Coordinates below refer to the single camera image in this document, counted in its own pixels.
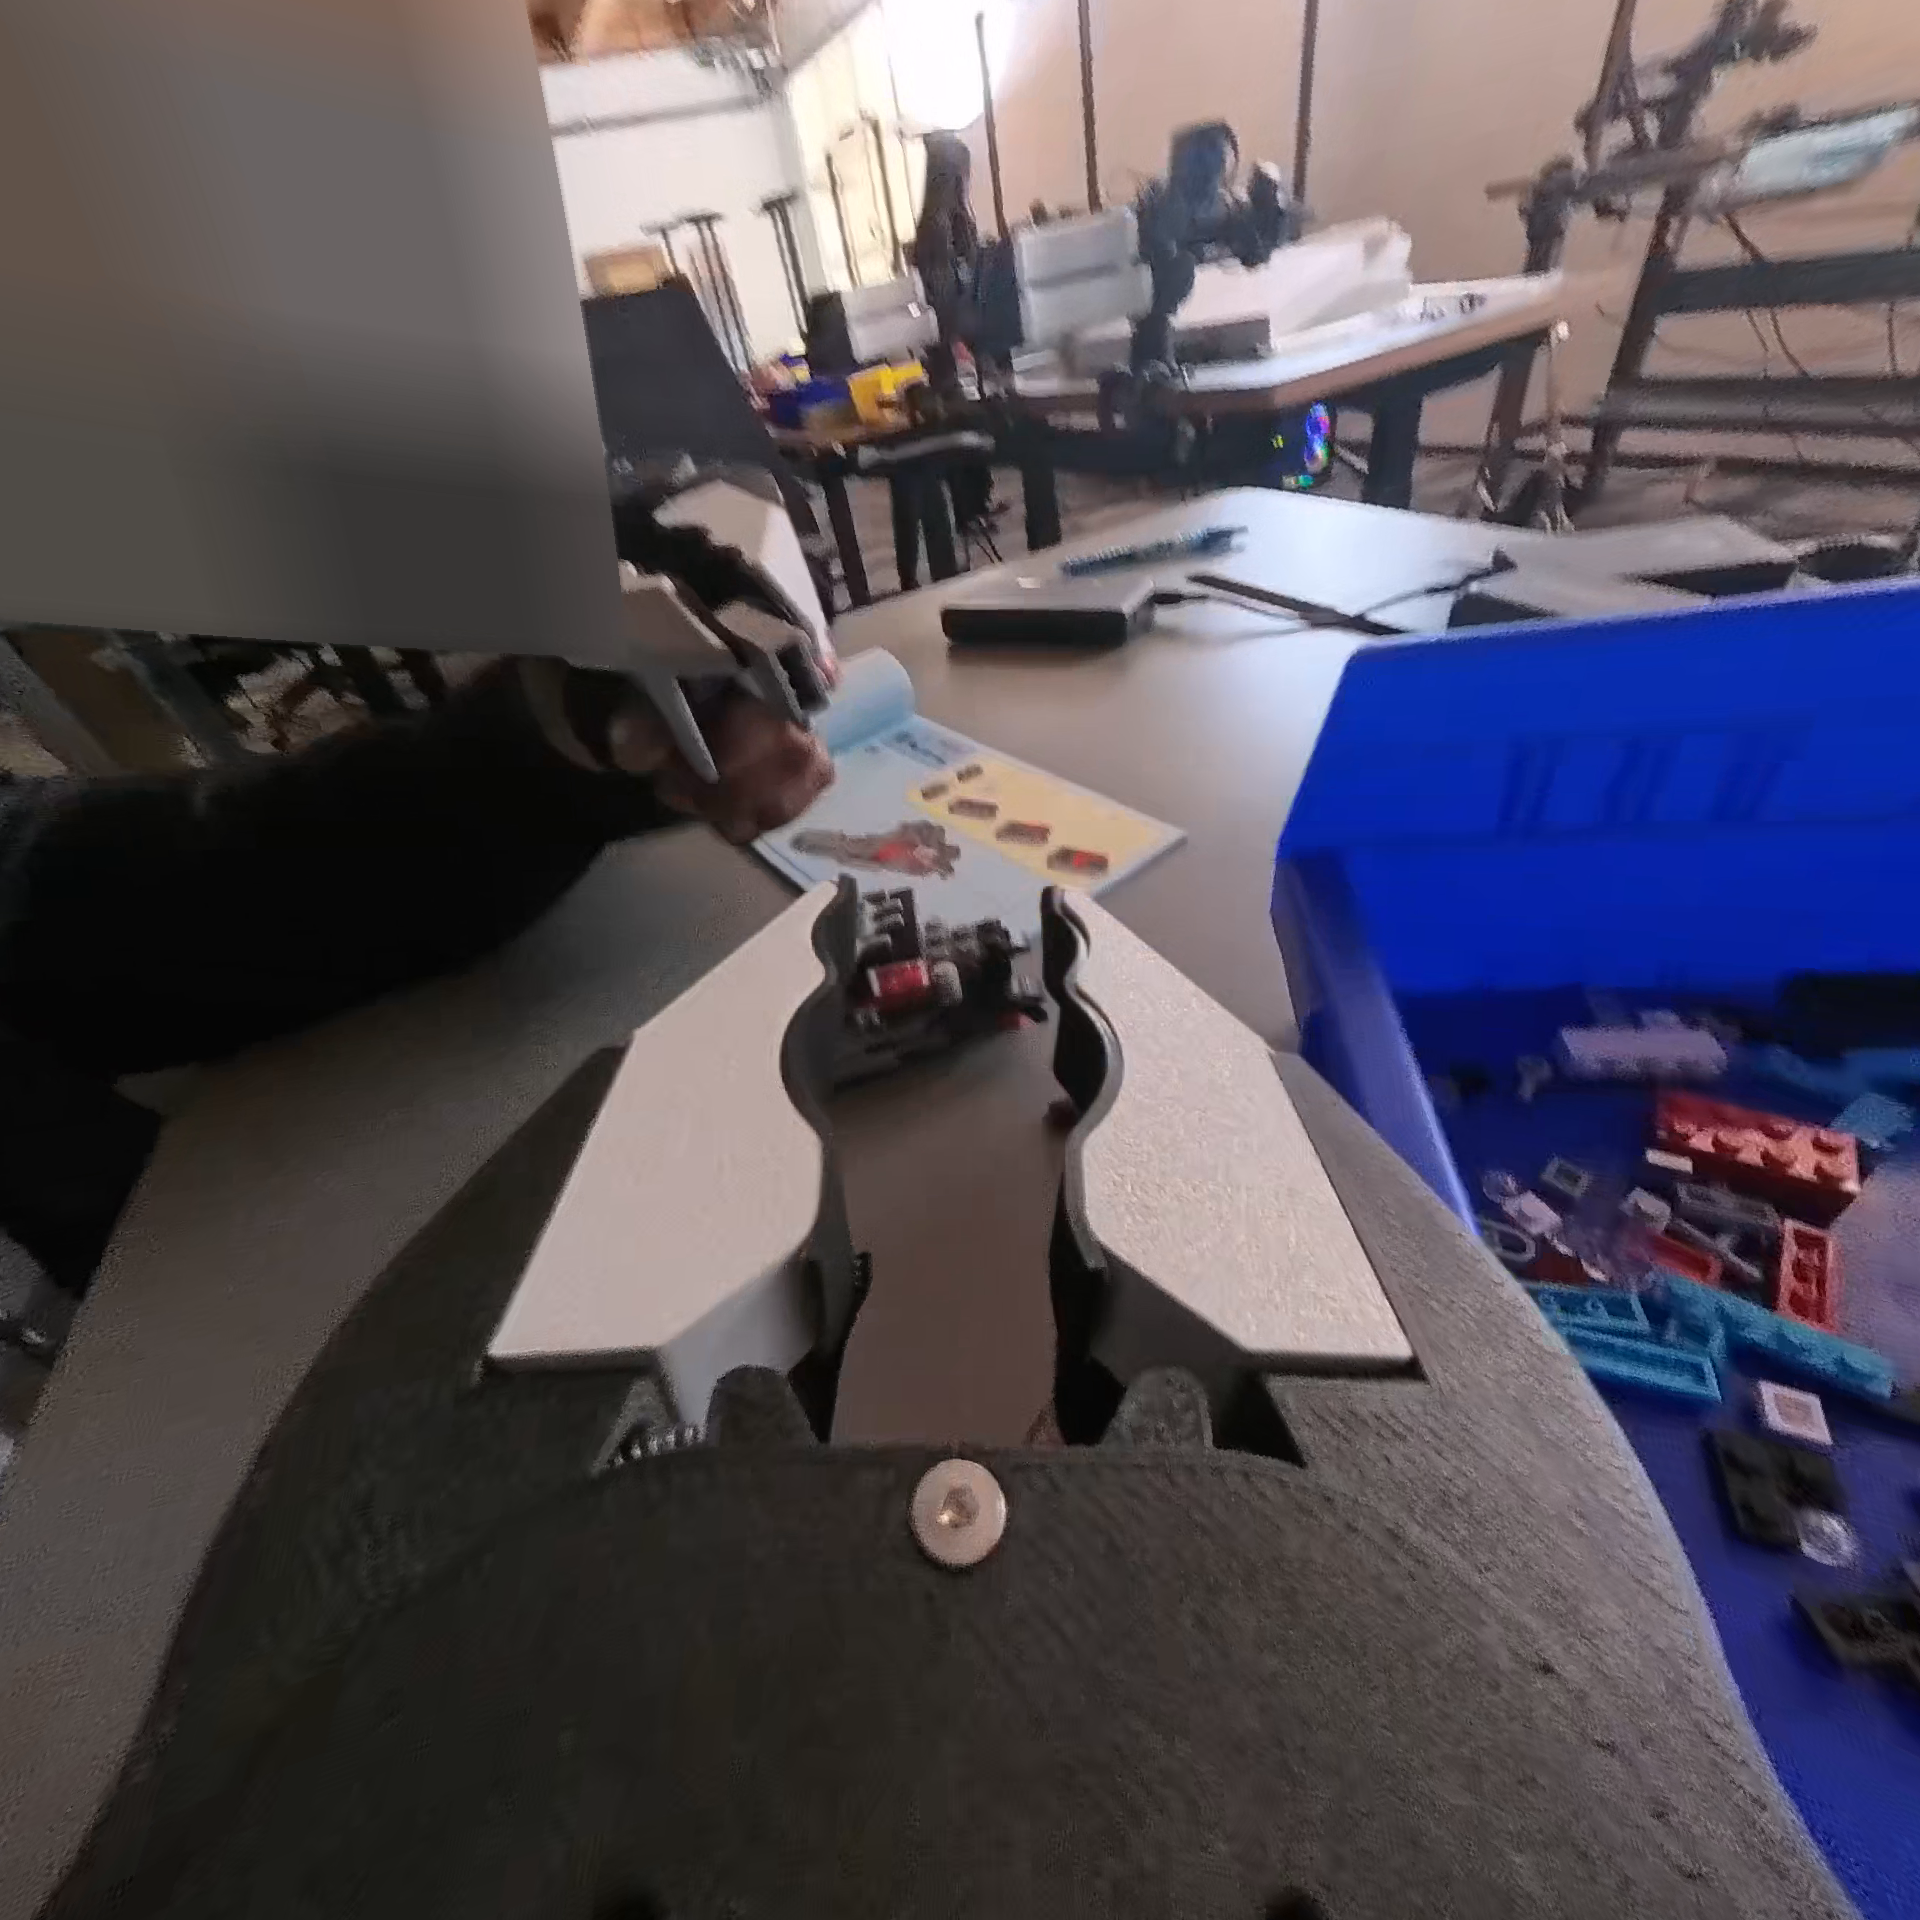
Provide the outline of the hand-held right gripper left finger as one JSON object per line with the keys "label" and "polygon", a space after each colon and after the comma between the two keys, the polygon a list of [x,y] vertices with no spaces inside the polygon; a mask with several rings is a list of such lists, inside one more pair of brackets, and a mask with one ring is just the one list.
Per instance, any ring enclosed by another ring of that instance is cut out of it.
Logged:
{"label": "hand-held right gripper left finger", "polygon": [[638,1370],[703,1426],[734,1370],[833,1426],[865,1297],[826,1113],[857,939],[822,882],[638,1026],[487,1342],[502,1372]]}

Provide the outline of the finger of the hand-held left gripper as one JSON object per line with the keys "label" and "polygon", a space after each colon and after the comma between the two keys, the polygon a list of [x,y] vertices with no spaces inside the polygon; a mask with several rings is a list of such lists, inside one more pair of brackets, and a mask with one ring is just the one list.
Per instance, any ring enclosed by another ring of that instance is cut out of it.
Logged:
{"label": "finger of the hand-held left gripper", "polygon": [[670,572],[791,708],[826,708],[838,689],[831,612],[809,546],[775,481],[680,481],[647,505],[647,535]]}
{"label": "finger of the hand-held left gripper", "polygon": [[624,673],[652,704],[689,774],[718,785],[721,772],[711,730],[724,708],[751,691],[743,654],[662,575],[619,563],[617,598]]}

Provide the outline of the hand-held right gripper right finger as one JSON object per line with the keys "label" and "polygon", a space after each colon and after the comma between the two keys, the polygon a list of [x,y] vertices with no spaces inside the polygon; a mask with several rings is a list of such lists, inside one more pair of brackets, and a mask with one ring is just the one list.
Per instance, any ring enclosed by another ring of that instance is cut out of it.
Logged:
{"label": "hand-held right gripper right finger", "polygon": [[1051,1421],[1294,1453],[1284,1381],[1419,1382],[1412,1335],[1259,1035],[1096,901],[1039,901],[1067,1113],[1048,1248]]}

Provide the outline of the toy brick model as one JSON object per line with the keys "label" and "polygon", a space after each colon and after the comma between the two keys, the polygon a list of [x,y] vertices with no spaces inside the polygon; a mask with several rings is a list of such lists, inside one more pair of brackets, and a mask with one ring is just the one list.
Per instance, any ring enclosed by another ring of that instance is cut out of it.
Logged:
{"label": "toy brick model", "polygon": [[857,897],[851,975],[831,1085],[855,1089],[914,1062],[1043,1026],[1031,942],[1000,918],[924,918],[907,888]]}

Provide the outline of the instruction booklet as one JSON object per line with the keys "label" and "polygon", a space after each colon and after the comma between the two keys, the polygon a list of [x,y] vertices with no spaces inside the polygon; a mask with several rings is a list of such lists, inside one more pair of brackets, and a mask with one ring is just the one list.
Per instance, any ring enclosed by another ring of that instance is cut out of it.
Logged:
{"label": "instruction booklet", "polygon": [[809,891],[841,879],[906,891],[945,922],[1037,927],[1041,891],[1101,894],[1185,835],[926,718],[903,665],[873,648],[840,662],[816,720],[831,782],[754,853]]}

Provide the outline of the person's left forearm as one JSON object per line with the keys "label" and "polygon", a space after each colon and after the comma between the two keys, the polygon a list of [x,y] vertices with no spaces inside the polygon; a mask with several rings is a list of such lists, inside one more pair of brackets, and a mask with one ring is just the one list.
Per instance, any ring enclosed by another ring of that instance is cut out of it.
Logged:
{"label": "person's left forearm", "polygon": [[123,1081],[468,969],[675,825],[558,746],[510,662],[294,752],[5,785],[3,1236],[81,1295],[161,1126]]}

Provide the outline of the person's left hand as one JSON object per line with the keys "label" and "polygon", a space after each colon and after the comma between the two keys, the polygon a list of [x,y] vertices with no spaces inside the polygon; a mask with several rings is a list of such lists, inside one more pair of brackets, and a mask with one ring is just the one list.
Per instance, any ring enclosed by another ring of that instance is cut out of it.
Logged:
{"label": "person's left hand", "polygon": [[609,765],[671,816],[743,849],[796,822],[833,781],[822,742],[745,693],[724,691],[695,710],[711,781],[686,760],[660,713],[633,697],[608,723]]}

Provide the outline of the yellow storage bins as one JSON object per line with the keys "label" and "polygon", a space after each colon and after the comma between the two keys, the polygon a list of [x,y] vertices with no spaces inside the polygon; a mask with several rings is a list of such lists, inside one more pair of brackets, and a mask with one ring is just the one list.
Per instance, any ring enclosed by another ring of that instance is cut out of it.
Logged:
{"label": "yellow storage bins", "polygon": [[871,363],[841,374],[807,370],[769,393],[764,414],[782,435],[820,441],[890,430],[907,420],[907,395],[926,386],[926,374],[918,356]]}

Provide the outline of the black power bank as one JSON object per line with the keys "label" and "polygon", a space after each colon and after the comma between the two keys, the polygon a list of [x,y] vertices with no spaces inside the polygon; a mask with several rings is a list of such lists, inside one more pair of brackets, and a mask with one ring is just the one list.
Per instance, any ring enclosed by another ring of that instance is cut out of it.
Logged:
{"label": "black power bank", "polygon": [[1101,654],[1148,632],[1156,600],[1146,578],[1018,578],[953,598],[940,631],[956,651]]}

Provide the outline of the blue pen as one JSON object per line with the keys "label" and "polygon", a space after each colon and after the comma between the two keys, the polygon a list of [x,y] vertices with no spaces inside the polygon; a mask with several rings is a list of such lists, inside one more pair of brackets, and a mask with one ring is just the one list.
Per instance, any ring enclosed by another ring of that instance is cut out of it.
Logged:
{"label": "blue pen", "polygon": [[1129,570],[1182,568],[1214,563],[1229,555],[1246,536],[1240,525],[1209,525],[1161,540],[1140,540],[1097,549],[1057,567],[1065,581],[1107,578]]}

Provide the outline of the pile of toy bricks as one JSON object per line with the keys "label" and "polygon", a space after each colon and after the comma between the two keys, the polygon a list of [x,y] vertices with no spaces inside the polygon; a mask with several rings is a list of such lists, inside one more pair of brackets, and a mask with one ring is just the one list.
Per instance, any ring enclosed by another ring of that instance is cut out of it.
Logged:
{"label": "pile of toy bricks", "polygon": [[1415,1001],[1481,1233],[1618,1415],[1730,1648],[1915,1689],[1915,1046],[1768,1006]]}

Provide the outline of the blue plastic bin with bricks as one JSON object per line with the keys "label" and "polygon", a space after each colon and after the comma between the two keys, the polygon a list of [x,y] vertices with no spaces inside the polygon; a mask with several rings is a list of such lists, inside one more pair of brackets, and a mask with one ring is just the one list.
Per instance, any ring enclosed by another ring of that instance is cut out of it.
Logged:
{"label": "blue plastic bin with bricks", "polygon": [[1806,1603],[1915,1618],[1915,589],[1841,589],[1379,645],[1342,673],[1278,844],[1308,1061],[1468,1227],[1497,1178],[1573,1227],[1657,1190],[1653,1099],[1563,1030],[1731,1039],[1705,1089],[1852,1126],[1840,1335],[1890,1404],[1813,1381],[1850,1529],[1824,1566],[1736,1529],[1715,1437],[1766,1440],[1768,1356],[1715,1406],[1605,1400],[1743,1711],[1861,1916],[1915,1916],[1915,1667],[1837,1658]]}

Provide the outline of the background work table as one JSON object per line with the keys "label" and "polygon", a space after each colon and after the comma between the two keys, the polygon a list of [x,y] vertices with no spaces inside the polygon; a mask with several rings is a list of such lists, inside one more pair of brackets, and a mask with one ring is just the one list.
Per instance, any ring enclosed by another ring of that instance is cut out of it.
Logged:
{"label": "background work table", "polygon": [[1525,368],[1567,315],[1557,272],[1414,284],[1401,298],[1275,334],[1240,311],[1171,326],[1174,380],[1129,383],[1133,324],[1101,319],[1018,348],[1009,389],[988,404],[997,462],[1034,502],[1060,475],[1144,482],[1198,497],[1249,486],[1286,493],[1275,423],[1313,402],[1359,420],[1359,498],[1404,511],[1427,401]]}

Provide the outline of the dark grey laptop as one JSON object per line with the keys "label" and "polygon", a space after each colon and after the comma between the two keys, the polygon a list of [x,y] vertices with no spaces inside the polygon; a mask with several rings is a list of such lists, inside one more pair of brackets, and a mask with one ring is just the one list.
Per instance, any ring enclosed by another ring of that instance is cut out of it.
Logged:
{"label": "dark grey laptop", "polygon": [[1692,515],[1591,532],[1511,532],[1490,567],[1457,589],[1450,631],[1687,612],[1784,589],[1798,556],[1739,520]]}

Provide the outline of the black metal rig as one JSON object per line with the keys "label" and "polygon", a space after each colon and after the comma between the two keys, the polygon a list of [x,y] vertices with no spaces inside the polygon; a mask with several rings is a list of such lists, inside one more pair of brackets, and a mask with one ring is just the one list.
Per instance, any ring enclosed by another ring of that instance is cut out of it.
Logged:
{"label": "black metal rig", "polygon": [[1852,191],[1915,149],[1915,100],[1773,107],[1705,132],[1715,87],[1798,58],[1813,25],[1791,5],[1714,5],[1692,40],[1642,60],[1638,14],[1611,5],[1575,149],[1486,189],[1520,221],[1525,276],[1563,267],[1578,221],[1650,215],[1607,372],[1578,420],[1586,442],[1570,444],[1553,323],[1538,347],[1503,356],[1463,502],[1473,516],[1570,528],[1607,490],[1632,435],[1915,456],[1915,364],[1900,347],[1901,312],[1915,311],[1915,228],[1873,250],[1768,252],[1742,221]]}

